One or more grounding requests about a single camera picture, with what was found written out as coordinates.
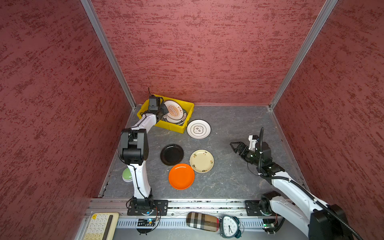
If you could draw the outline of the orange sunburst plate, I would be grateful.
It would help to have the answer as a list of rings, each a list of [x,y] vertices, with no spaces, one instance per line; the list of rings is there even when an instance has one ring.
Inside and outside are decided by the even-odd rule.
[[[177,102],[172,100],[167,100],[164,104],[169,112],[163,116],[163,119],[173,124],[181,122],[184,117],[183,108]]]

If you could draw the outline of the green rim HAO SHI plate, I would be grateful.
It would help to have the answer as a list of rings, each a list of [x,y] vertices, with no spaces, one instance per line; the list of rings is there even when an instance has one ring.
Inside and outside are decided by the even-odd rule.
[[[171,124],[176,124],[179,126],[182,126],[188,116],[188,112],[183,109],[183,117],[180,120],[173,120],[171,118],[168,118],[167,115],[163,116],[163,121],[171,123]]]

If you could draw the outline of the cream yellow plate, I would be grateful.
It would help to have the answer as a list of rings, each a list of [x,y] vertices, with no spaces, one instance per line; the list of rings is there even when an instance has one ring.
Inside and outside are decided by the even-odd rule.
[[[196,150],[190,156],[190,166],[197,173],[209,172],[214,166],[214,157],[207,150]]]

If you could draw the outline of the white flower motif plate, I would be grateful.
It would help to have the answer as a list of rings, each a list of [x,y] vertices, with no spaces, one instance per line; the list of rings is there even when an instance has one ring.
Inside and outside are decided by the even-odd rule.
[[[212,131],[210,124],[204,120],[193,120],[187,126],[188,135],[196,140],[207,138]]]

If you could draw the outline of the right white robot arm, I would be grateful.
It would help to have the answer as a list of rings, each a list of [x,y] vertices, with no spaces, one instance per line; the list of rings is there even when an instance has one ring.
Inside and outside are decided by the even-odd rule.
[[[310,240],[362,239],[341,207],[310,193],[273,161],[267,143],[257,142],[252,149],[243,142],[231,142],[230,146],[245,162],[257,167],[259,177],[279,190],[262,196],[260,213],[283,217]]]

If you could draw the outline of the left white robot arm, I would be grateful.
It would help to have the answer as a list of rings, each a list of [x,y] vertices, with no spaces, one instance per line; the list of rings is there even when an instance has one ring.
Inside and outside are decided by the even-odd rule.
[[[154,208],[146,161],[149,156],[148,132],[169,111],[164,104],[149,105],[142,118],[128,129],[122,130],[118,147],[119,159],[128,166],[134,184],[132,203],[136,211],[147,214]]]

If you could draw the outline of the yellow plastic bin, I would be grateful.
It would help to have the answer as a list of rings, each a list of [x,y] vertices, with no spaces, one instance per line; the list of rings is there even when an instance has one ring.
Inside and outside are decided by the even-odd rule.
[[[176,124],[171,124],[171,123],[163,121],[163,118],[159,122],[157,122],[155,115],[150,114],[148,112],[149,100],[147,100],[143,104],[143,106],[141,107],[139,113],[137,114],[137,116],[139,117],[140,120],[134,126],[132,126],[132,129],[133,130],[145,129],[148,132],[153,126],[156,126],[156,127],[160,127],[163,129],[167,129],[167,130],[170,130],[173,132],[183,134],[185,132],[185,129],[187,128],[188,122],[192,116],[195,105],[193,103],[190,103],[190,102],[176,100],[176,99],[163,97],[163,96],[159,96],[159,95],[154,95],[154,96],[161,98],[161,104],[164,104],[164,102],[167,100],[172,100],[172,101],[177,102],[184,110],[186,110],[188,112],[188,116],[187,116],[184,124],[182,126],[179,126]]]

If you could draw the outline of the black plate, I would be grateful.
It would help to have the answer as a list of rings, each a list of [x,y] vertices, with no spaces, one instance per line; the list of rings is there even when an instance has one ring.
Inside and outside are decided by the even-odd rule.
[[[174,166],[183,160],[184,150],[177,144],[169,144],[162,149],[160,158],[163,164]]]

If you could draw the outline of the green push button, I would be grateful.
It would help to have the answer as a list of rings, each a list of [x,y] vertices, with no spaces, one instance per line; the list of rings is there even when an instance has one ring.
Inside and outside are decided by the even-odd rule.
[[[122,173],[122,179],[126,183],[130,183],[133,181],[132,173],[129,168],[125,168]]]

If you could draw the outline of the teal alarm clock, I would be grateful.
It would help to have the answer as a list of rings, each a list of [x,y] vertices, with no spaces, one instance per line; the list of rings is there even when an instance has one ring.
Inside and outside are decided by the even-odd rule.
[[[237,217],[224,215],[219,220],[221,237],[225,239],[238,239],[241,237],[240,220]]]

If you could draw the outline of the right circuit board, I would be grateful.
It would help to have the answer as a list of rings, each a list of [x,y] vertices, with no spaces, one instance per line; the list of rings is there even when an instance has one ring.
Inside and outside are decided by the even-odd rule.
[[[263,229],[275,229],[279,226],[279,221],[276,219],[263,219]]]

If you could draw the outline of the circuit board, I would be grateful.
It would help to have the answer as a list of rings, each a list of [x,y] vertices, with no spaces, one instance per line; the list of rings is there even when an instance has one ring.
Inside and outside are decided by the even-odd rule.
[[[154,219],[138,219],[137,227],[138,228],[154,228],[156,224],[157,223]]]
[[[276,219],[263,219],[263,229],[275,229],[279,226],[279,221]]]

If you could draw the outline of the plaid glasses case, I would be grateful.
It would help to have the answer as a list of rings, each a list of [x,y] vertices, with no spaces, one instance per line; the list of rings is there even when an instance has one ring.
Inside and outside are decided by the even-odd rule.
[[[217,232],[220,228],[219,218],[196,212],[188,213],[186,224],[188,227],[209,232]]]

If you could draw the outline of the left circuit board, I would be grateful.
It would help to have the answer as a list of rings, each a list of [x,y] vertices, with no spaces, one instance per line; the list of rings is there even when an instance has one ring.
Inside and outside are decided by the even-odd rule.
[[[154,228],[156,224],[157,223],[154,219],[138,219],[137,227],[138,228]]]

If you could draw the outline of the cream calculator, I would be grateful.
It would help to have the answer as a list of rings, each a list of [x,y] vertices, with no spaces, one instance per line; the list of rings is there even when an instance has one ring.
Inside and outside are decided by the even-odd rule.
[[[83,240],[112,240],[119,213],[95,213],[87,225]]]

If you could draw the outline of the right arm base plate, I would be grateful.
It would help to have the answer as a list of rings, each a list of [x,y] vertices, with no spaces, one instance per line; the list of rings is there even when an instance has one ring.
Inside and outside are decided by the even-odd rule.
[[[264,200],[246,200],[245,209],[247,216],[271,216],[271,212],[268,210],[268,204]]]

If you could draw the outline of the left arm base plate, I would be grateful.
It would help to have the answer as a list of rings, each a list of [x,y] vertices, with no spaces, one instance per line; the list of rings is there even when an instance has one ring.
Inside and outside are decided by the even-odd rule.
[[[130,201],[128,216],[166,216],[168,211],[168,200],[136,199]]]

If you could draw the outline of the aluminium corner post left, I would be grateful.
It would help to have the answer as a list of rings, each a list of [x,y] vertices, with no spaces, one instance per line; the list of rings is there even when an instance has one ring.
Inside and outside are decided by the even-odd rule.
[[[85,9],[85,12],[95,30],[95,33],[105,51],[105,54],[115,72],[115,75],[126,95],[127,100],[129,101],[129,104],[133,110],[136,109],[136,101],[134,100],[133,94],[128,86],[127,80],[123,74],[123,71],[118,63],[118,60],[114,54],[114,51],[108,41],[108,38],[105,34],[105,31],[102,27],[102,24],[97,16],[96,10],[92,4],[92,1],[90,0],[81,0],[81,3],[83,5],[83,8]]]

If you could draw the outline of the aluminium corner post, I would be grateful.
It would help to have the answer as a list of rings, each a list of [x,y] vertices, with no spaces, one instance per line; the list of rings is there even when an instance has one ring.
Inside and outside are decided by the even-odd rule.
[[[105,31],[102,27],[102,24],[97,16],[96,10],[92,4],[92,1],[90,0],[81,0],[81,3],[83,5],[83,8],[85,9],[85,12],[95,30],[95,33],[105,51],[105,54],[115,72],[115,75],[126,95],[127,100],[129,101],[129,104],[133,110],[136,109],[136,101],[134,100],[133,94],[128,86],[127,80],[123,74],[123,71],[118,63],[118,60],[114,54],[114,51],[108,41],[108,38],[105,34]]]
[[[306,57],[308,51],[310,50],[311,46],[315,42],[318,34],[322,30],[324,24],[326,23],[327,19],[329,18],[330,14],[332,13],[332,11],[333,11],[333,9],[337,3],[338,3],[338,0],[326,0],[325,1],[324,5],[322,6],[317,18],[315,19],[309,33],[307,34],[303,44],[301,45],[293,63],[291,64],[287,74],[285,75],[280,87],[278,88],[275,96],[273,97],[271,103],[269,104],[271,112],[274,111],[274,109],[277,106],[277,104],[278,104],[280,98],[282,97],[284,91],[288,87],[289,83],[291,82],[296,71],[298,70],[302,61]]]

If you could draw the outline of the aluminium corner post right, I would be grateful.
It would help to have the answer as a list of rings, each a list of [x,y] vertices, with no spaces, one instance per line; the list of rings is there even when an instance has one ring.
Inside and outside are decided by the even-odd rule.
[[[308,51],[310,50],[311,46],[315,42],[318,34],[322,30],[324,24],[326,23],[327,19],[329,18],[330,14],[332,13],[332,11],[333,11],[333,9],[337,3],[338,3],[338,0],[326,0],[325,1],[324,5],[322,6],[317,18],[315,19],[309,33],[307,34],[303,44],[301,45],[293,63],[291,64],[287,74],[285,75],[280,87],[278,88],[275,96],[273,97],[271,103],[269,104],[271,112],[274,111],[274,109],[277,106],[277,104],[278,104],[280,98],[282,97],[284,91],[288,87],[289,83],[291,82],[296,71],[298,70],[302,61],[306,57]]]

